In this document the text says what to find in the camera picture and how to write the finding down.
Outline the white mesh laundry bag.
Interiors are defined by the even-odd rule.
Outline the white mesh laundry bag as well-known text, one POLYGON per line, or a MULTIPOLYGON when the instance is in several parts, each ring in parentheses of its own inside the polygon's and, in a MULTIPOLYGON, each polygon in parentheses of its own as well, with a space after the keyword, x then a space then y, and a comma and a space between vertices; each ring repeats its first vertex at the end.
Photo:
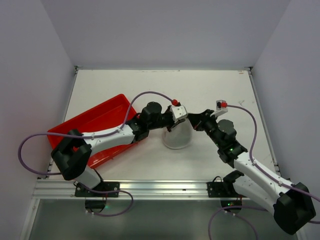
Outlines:
POLYGON ((171 131, 166 128, 162 133, 162 143, 169 149, 179 150, 187 147, 193 137, 193 127, 190 121, 179 123, 171 131))

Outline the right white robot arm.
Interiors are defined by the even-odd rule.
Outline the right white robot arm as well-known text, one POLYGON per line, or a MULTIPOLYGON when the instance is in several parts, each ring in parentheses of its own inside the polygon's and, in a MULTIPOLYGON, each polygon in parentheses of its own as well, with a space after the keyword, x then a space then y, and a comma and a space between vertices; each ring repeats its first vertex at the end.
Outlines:
POLYGON ((194 130, 208 135, 217 146, 220 159, 234 169, 223 179, 222 189, 227 196, 248 197, 268 211, 278 226, 290 235, 307 223, 313 223, 315 196, 303 183, 292 183, 254 158, 253 150, 237 141, 232 121, 217 120, 217 113, 209 109, 191 113, 188 119, 194 130))

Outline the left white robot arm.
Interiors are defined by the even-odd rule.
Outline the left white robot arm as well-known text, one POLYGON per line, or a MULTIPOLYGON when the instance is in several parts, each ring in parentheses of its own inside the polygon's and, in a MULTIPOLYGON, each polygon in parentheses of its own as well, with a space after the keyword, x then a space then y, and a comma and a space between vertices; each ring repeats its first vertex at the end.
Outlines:
POLYGON ((51 157, 66 181, 75 180, 92 196, 105 188, 98 172, 88 166, 89 158, 113 147, 132 145, 149 136, 151 130, 171 131, 188 116, 180 103, 170 105, 165 112, 157 102, 149 102, 140 113, 116 127, 98 132, 81 133, 73 129, 51 152, 51 157))

